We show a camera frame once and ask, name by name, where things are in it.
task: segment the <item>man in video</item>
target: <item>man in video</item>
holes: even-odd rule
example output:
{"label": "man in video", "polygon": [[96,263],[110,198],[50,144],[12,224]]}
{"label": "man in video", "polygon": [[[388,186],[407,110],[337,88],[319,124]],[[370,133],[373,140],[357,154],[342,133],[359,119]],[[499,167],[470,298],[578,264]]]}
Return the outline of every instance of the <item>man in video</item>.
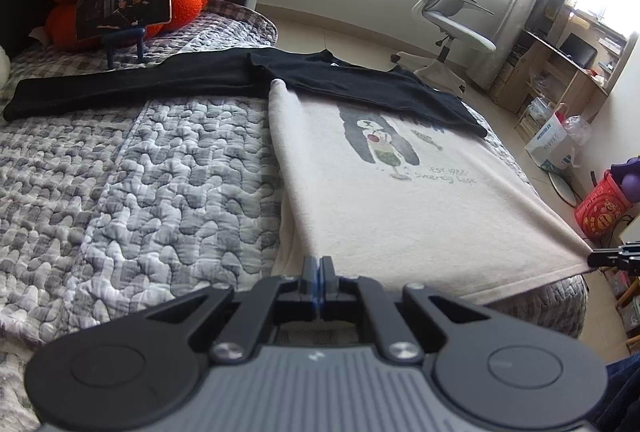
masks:
{"label": "man in video", "polygon": [[103,29],[124,29],[131,25],[131,21],[127,17],[127,0],[118,0],[118,8],[104,19],[104,23],[98,28]]}
{"label": "man in video", "polygon": [[132,5],[127,6],[124,15],[130,20],[132,26],[146,26],[149,2],[147,0],[132,0],[132,2]]}

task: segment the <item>gray and white blanket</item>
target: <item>gray and white blanket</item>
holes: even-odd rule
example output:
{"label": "gray and white blanket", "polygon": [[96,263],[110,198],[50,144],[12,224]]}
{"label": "gray and white blanket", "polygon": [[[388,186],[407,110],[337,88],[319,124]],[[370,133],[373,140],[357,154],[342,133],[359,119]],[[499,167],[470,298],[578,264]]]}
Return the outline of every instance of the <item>gray and white blanket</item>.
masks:
{"label": "gray and white blanket", "polygon": [[[276,36],[261,15],[213,0],[189,26],[146,42],[145,65],[271,46]],[[102,52],[27,50],[12,62],[0,107],[20,79],[104,66]],[[139,66],[135,49],[118,51],[116,66]],[[270,274],[282,185],[266,101],[179,96],[0,122],[2,430],[37,425],[21,382],[34,348],[216,281],[246,290]],[[586,290],[574,277],[494,307],[577,336]]]}

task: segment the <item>black monitor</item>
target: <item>black monitor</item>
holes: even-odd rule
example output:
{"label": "black monitor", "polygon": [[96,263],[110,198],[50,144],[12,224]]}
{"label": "black monitor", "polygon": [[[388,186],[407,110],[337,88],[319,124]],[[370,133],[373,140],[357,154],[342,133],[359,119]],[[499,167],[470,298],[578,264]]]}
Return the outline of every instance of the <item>black monitor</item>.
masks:
{"label": "black monitor", "polygon": [[580,36],[571,33],[560,47],[560,52],[572,59],[581,68],[588,68],[598,53],[597,49],[590,46]]}

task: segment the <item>office chair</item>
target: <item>office chair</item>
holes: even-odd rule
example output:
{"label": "office chair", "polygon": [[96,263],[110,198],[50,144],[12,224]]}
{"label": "office chair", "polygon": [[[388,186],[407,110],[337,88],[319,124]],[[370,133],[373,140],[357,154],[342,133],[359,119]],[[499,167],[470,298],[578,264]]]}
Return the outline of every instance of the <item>office chair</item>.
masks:
{"label": "office chair", "polygon": [[414,72],[418,78],[429,85],[443,88],[460,97],[465,92],[465,80],[457,76],[444,63],[453,40],[458,38],[482,52],[494,52],[495,50],[495,45],[490,40],[450,18],[460,12],[463,7],[493,15],[491,11],[480,7],[475,0],[420,0],[411,11],[413,17],[419,22],[430,22],[437,25],[440,31],[447,35],[441,41],[436,42],[438,47],[442,47],[440,55],[437,59],[416,56],[407,52],[391,55],[391,61],[400,63],[400,65],[403,60],[424,65],[423,68]]}

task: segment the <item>red bucket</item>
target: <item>red bucket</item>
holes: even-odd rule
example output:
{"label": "red bucket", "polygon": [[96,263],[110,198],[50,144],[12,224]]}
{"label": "red bucket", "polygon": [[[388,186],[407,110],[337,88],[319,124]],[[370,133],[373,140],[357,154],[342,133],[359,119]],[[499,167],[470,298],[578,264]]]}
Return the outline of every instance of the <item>red bucket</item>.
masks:
{"label": "red bucket", "polygon": [[611,170],[604,172],[601,180],[585,200],[575,208],[574,216],[584,234],[599,239],[633,206],[611,177]]}

